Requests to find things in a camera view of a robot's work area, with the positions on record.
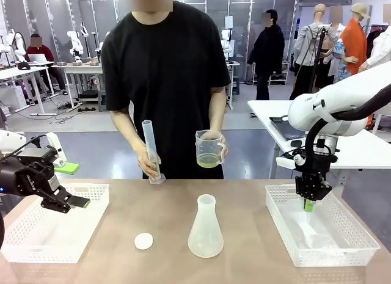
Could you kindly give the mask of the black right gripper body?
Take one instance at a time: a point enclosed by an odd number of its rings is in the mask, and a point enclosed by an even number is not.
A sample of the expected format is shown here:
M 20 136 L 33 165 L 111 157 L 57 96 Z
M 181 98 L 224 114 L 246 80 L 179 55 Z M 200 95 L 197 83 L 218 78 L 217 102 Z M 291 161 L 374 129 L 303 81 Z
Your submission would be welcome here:
M 330 171 L 331 164 L 336 161 L 337 157 L 334 154 L 315 153 L 308 158 L 305 150 L 295 150 L 295 170 L 301 173 L 294 179 L 296 193 L 298 195 L 328 195 L 332 186 L 326 181 L 326 174 Z

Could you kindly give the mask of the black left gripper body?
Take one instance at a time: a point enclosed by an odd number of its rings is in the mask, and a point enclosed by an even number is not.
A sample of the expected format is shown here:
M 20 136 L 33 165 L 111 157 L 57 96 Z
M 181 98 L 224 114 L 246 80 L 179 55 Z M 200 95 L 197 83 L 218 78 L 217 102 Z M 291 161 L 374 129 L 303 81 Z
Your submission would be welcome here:
M 55 202 L 59 187 L 53 165 L 56 158 L 57 152 L 52 147 L 27 148 L 1 158 L 1 194 L 38 195 Z

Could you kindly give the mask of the person's right hand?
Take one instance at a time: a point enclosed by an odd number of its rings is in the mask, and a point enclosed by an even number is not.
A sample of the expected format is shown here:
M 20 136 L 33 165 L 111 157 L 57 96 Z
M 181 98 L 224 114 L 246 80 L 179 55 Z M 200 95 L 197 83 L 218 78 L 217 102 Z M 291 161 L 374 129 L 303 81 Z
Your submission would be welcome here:
M 148 152 L 146 147 L 141 147 L 136 151 L 139 167 L 142 169 L 143 173 L 146 174 L 149 178 L 158 179 L 159 173 L 157 165 L 155 162 L 152 162 L 148 157 Z

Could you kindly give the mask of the person's left hand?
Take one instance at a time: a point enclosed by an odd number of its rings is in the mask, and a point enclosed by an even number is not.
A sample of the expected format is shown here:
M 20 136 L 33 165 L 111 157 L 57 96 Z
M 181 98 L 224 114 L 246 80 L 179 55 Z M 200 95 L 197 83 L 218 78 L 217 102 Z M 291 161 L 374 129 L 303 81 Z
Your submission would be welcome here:
M 211 149 L 219 158 L 219 163 L 222 164 L 227 156 L 228 147 L 224 135 L 218 131 L 210 131 Z

